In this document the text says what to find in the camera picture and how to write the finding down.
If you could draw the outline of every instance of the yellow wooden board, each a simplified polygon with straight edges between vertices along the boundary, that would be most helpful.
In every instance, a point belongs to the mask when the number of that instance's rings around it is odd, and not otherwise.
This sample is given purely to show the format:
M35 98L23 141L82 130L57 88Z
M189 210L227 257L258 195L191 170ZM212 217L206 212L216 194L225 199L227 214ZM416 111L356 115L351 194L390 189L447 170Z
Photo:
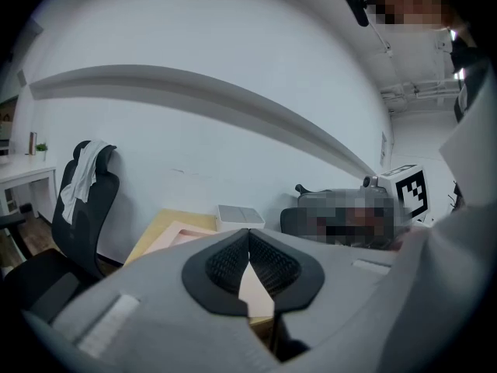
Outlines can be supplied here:
M196 227L209 229L211 231L216 230L216 217L213 215L169 209L160 210L145 230L140 240L134 246L124 265L129 264L131 261L140 257L174 221L184 222L185 224L195 225Z

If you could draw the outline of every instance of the chair headrest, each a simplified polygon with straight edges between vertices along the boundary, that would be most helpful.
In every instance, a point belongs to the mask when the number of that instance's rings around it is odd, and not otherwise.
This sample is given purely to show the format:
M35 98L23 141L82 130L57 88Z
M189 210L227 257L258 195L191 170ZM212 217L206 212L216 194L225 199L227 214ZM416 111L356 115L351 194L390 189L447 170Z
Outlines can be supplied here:
M76 146L75 151L72 152L72 157L77 162L79 160L79 155L81 154L81 150L90 143L90 141L83 141ZM107 165L109 164L110 156L112 155L112 151L117 147L114 145L108 145L102 151L99 152L99 155L96 157L96 166L95 173L96 174L105 174L107 173Z

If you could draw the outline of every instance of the chair armrest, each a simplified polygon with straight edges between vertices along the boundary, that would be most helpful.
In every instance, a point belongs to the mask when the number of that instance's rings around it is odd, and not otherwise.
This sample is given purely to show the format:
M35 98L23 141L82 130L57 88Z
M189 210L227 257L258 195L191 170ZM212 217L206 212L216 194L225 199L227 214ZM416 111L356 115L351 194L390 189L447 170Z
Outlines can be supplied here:
M0 217L0 229L5 229L12 226L17 226L26 222L26 219L21 213L2 215Z

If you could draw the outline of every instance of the white desk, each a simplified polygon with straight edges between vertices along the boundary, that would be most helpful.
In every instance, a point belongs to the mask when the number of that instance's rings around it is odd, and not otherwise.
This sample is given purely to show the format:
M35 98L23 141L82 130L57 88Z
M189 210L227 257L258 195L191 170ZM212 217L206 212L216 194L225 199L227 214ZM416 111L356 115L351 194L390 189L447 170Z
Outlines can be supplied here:
M28 183L31 192L33 213L38 217L38 206L33 192L33 182L48 179L49 197L52 206L57 203L55 190L55 164L44 162L39 156L7 155L0 156L0 208L2 214L9 213L5 190Z

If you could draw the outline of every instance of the chair backrest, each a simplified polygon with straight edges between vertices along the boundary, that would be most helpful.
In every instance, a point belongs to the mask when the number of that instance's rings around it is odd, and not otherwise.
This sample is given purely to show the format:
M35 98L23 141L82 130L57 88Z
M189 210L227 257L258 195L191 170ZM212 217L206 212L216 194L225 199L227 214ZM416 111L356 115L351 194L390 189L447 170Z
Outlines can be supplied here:
M89 141L83 141L75 148L74 160L65 167L61 190L71 183L79 154L88 143ZM60 193L52 221L52 237L57 246L66 257L95 277L103 276L96 257L100 230L119 189L119 178L107 171L107 164L114 149L115 146L109 145L97 156L96 183L90 188L87 203L76 200L72 224L62 217L64 203Z

